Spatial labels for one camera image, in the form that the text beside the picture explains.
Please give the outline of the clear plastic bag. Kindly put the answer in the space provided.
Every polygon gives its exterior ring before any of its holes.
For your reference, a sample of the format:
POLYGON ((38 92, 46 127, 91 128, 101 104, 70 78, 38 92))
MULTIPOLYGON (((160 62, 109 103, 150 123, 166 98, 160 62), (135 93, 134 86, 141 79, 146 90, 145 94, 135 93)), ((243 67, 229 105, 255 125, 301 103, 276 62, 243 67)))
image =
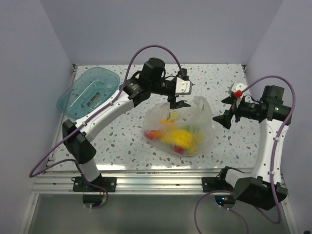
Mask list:
POLYGON ((210 104, 195 96, 189 105, 172 110, 169 103, 160 103, 148 110, 142 127, 145 139, 179 156, 195 156, 209 148, 215 137, 210 104))

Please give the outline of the yellow fake banana bunch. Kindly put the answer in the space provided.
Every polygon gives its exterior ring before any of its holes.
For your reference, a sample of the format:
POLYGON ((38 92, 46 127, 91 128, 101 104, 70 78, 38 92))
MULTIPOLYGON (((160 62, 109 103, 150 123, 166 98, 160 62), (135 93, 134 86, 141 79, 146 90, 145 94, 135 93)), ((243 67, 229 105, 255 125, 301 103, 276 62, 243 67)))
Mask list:
POLYGON ((159 139, 162 143, 180 146, 184 149, 190 149, 196 145, 195 135, 185 129, 173 129, 163 133, 159 139))

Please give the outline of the blue plastic fruit tray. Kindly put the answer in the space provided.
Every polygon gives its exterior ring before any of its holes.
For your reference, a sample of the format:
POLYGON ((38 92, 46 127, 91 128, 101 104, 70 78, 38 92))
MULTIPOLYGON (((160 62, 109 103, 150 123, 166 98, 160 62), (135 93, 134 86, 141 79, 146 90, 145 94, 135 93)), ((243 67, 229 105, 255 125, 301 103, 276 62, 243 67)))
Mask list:
POLYGON ((107 101, 119 88, 120 77, 105 68, 85 71, 57 101, 57 109, 71 119, 80 119, 107 101))

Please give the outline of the red orange fake mango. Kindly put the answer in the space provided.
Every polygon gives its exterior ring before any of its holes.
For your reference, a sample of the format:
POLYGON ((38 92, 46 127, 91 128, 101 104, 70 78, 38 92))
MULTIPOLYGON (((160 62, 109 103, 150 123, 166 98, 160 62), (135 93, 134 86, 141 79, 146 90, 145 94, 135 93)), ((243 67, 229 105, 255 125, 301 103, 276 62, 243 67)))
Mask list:
POLYGON ((156 140, 162 136, 162 132, 160 130, 148 130, 144 132, 144 136, 148 140, 156 140))

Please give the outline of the red fake apple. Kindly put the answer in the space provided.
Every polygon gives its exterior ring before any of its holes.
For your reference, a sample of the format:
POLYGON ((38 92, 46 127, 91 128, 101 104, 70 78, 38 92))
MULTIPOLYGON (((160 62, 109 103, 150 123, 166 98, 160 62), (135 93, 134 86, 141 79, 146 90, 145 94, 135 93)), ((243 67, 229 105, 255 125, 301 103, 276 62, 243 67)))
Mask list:
POLYGON ((178 155, 184 155, 186 150, 180 146, 174 146, 173 151, 178 155))

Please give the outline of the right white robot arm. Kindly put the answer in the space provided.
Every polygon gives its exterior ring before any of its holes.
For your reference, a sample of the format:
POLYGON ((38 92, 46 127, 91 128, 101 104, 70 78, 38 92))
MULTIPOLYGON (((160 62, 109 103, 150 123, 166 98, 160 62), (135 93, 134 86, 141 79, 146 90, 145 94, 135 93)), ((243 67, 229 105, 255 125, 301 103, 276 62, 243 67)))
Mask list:
POLYGON ((260 127, 260 143, 256 163, 250 175, 226 166, 217 179, 222 191, 233 189, 234 199, 263 210, 270 210, 276 203, 273 194, 281 202, 288 194, 281 186, 281 156, 285 135, 291 123, 287 116, 290 107, 283 104, 284 88, 265 86, 262 97, 255 103, 247 102, 242 94, 246 85, 234 83, 229 88, 229 97, 222 103, 230 108, 213 118, 223 127, 230 129, 232 118, 239 122, 242 117, 256 120, 260 127))

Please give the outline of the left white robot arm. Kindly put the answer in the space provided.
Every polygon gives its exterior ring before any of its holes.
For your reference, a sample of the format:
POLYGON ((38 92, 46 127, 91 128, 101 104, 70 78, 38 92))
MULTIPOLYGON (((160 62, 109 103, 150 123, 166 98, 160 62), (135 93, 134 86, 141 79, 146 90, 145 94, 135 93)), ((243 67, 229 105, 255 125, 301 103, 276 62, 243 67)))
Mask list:
POLYGON ((151 94, 166 96, 171 109, 189 107, 183 100, 176 101, 179 95, 191 93, 192 82, 187 69, 180 68, 171 80, 165 74, 164 61, 150 58, 140 71, 125 80, 102 105, 75 122, 63 122, 62 142, 76 160, 76 166, 84 177, 84 186, 88 190, 94 192, 101 187, 102 176, 94 160, 96 149, 91 142, 108 124, 149 99, 151 94))

